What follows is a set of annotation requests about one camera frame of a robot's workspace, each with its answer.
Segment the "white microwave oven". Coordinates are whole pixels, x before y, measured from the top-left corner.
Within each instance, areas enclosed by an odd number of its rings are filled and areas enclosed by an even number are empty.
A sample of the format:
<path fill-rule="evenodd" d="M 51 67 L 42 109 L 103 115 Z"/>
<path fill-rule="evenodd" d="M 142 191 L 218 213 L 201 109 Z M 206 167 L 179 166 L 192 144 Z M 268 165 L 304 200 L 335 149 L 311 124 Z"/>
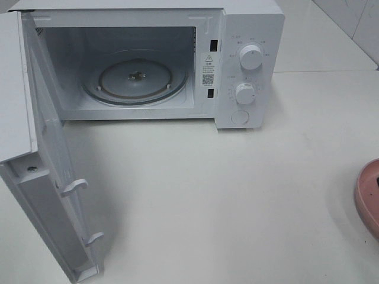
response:
<path fill-rule="evenodd" d="M 285 15 L 275 1 L 18 1 L 58 117 L 262 125 Z"/>

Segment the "white microwave door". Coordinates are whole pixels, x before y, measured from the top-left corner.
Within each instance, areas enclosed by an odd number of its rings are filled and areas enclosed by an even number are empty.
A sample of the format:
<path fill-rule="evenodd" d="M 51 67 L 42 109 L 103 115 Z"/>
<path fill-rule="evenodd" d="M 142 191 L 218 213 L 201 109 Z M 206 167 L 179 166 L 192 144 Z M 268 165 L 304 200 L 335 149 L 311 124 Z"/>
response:
<path fill-rule="evenodd" d="M 1 15 L 1 177 L 72 283 L 99 273 L 63 123 L 45 29 L 29 12 Z"/>

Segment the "white round door button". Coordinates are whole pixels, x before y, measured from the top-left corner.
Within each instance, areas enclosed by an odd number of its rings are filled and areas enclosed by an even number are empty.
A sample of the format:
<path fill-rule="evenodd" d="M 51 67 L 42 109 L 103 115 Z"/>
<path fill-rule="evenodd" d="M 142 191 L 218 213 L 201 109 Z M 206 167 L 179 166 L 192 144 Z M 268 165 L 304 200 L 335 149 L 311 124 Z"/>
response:
<path fill-rule="evenodd" d="M 249 113 L 244 110 L 238 110 L 232 113 L 231 121 L 235 124 L 246 124 L 249 121 Z"/>

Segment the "white microwave knob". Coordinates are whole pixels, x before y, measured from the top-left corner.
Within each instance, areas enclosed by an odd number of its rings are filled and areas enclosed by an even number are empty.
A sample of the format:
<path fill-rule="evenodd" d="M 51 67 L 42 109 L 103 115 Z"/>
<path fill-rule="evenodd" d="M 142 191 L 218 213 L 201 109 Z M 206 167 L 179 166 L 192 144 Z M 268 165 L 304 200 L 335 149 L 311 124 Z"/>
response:
<path fill-rule="evenodd" d="M 263 62 L 263 51 L 256 43 L 249 43 L 239 52 L 240 65 L 245 70 L 255 70 Z"/>
<path fill-rule="evenodd" d="M 236 87 L 235 97 L 238 104 L 252 104 L 256 98 L 255 87 L 251 83 L 241 83 Z"/>

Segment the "glass microwave turntable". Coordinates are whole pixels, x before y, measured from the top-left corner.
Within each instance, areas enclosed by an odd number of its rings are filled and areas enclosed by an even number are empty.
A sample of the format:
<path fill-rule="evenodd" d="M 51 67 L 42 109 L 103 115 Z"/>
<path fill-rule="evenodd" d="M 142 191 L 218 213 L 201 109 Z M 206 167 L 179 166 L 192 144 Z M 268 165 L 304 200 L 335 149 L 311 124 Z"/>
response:
<path fill-rule="evenodd" d="M 85 73 L 83 90 L 97 101 L 121 106 L 151 104 L 174 96 L 186 84 L 186 69 L 157 60 L 122 60 Z"/>

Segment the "pink round plate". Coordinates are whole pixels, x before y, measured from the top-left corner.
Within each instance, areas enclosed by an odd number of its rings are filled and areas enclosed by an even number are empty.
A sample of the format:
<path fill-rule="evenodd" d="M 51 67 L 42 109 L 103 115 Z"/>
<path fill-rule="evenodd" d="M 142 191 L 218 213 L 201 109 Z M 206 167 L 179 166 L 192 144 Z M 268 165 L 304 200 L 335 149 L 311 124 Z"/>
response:
<path fill-rule="evenodd" d="M 364 225 L 378 239 L 378 159 L 367 163 L 360 171 L 354 190 L 355 206 Z"/>

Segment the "white warning label sticker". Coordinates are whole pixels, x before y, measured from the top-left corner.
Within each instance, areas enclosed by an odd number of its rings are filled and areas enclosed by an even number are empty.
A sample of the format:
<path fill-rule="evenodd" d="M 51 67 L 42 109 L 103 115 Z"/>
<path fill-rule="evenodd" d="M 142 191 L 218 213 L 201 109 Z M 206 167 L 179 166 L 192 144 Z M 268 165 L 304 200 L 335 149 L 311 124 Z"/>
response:
<path fill-rule="evenodd" d="M 203 53 L 201 58 L 201 83 L 204 87 L 213 87 L 216 81 L 217 64 L 214 56 Z"/>

